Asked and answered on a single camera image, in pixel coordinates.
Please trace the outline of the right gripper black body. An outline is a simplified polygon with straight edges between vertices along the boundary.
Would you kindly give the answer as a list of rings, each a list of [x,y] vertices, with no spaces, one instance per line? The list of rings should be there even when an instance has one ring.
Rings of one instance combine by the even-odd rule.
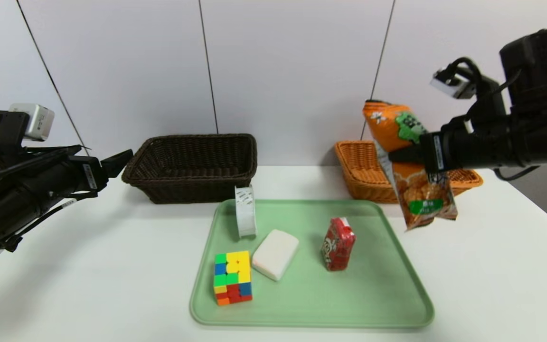
[[[501,165],[506,120],[453,118],[437,132],[420,136],[424,165],[428,172],[486,169]]]

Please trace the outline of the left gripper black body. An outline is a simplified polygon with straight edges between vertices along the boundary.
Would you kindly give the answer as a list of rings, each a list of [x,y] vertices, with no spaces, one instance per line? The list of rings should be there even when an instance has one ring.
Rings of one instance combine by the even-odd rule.
[[[57,154],[40,156],[32,176],[32,214],[45,214],[76,192],[98,193],[108,178],[95,157]]]

